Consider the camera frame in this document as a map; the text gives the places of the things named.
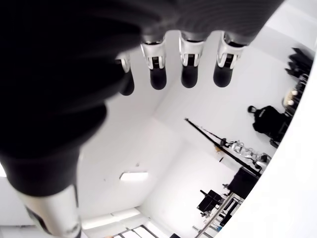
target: black pole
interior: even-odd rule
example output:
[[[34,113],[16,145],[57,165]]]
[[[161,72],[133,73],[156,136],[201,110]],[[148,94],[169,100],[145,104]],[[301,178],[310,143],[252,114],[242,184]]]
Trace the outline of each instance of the black pole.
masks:
[[[215,146],[217,146],[221,151],[223,151],[225,154],[227,154],[228,156],[230,156],[234,161],[236,161],[237,163],[239,163],[240,165],[242,165],[243,167],[245,167],[246,169],[248,169],[249,171],[251,171],[252,173],[254,173],[256,176],[261,177],[261,174],[256,171],[255,169],[253,169],[251,166],[247,165],[246,163],[244,163],[243,161],[241,161],[240,159],[238,159],[237,157],[235,157],[234,155],[232,155],[230,152],[226,151],[221,145],[219,145],[217,142],[215,142],[213,139],[211,139],[209,136],[207,136],[202,130],[200,130],[198,128],[198,126],[196,126],[195,124],[193,124],[188,118],[185,118],[185,121],[187,121],[192,127],[194,127],[197,131],[199,131],[202,135],[204,135],[204,137],[206,137],[209,141],[211,141]]]

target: metal stand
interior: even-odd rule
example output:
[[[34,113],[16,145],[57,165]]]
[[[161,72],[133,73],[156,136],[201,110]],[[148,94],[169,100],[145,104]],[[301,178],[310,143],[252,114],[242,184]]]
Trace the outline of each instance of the metal stand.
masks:
[[[227,197],[227,199],[222,203],[222,205],[218,208],[218,210],[213,214],[210,221],[202,228],[198,234],[195,236],[195,238],[199,238],[201,235],[205,235],[205,231],[211,226],[211,224],[216,220],[218,215],[223,211],[223,209],[226,207],[226,205],[230,202],[230,200],[234,197],[234,193],[230,193],[230,195]]]
[[[243,167],[245,167],[250,172],[254,173],[256,176],[261,177],[261,174],[253,169],[248,164],[244,163],[242,160],[238,159],[234,155],[232,155],[230,152],[225,150],[221,145],[219,145],[217,142],[215,142],[213,139],[211,139],[208,135],[206,135],[198,126],[193,124],[188,118],[185,118],[185,121],[187,121],[193,128],[195,128],[197,131],[199,131],[205,138],[207,138],[210,142],[212,142],[215,146],[217,146],[221,151],[223,151],[226,155],[230,156],[235,162],[239,163]]]

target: window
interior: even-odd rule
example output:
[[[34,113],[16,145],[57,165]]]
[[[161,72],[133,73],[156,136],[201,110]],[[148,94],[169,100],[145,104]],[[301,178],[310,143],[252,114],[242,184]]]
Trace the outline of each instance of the window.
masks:
[[[125,232],[119,233],[114,236],[114,238],[161,238],[157,237],[150,230],[148,230],[145,226],[139,226],[132,230],[127,230]]]
[[[138,227],[133,229],[133,231],[138,234],[141,238],[155,238],[151,233],[145,230],[143,227]]]

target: black cloth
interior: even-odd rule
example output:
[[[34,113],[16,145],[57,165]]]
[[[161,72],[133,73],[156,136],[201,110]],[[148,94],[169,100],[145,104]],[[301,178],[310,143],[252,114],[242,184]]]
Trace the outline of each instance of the black cloth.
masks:
[[[287,116],[285,114],[279,113],[272,106],[267,106],[256,110],[254,113],[254,118],[254,130],[259,133],[264,133],[271,138],[276,138],[279,136],[279,132],[287,120]]]

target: robotic arm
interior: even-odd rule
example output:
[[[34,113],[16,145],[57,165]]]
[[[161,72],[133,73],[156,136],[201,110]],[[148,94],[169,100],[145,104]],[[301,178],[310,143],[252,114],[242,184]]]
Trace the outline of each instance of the robotic arm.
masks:
[[[141,43],[151,85],[161,90],[168,54],[164,35],[180,30],[181,81],[192,88],[204,41],[222,30],[214,81],[225,87],[242,51],[281,3],[2,2],[0,161],[37,227],[53,236],[80,237],[80,147],[104,122],[105,99],[134,90],[130,59],[122,52]]]

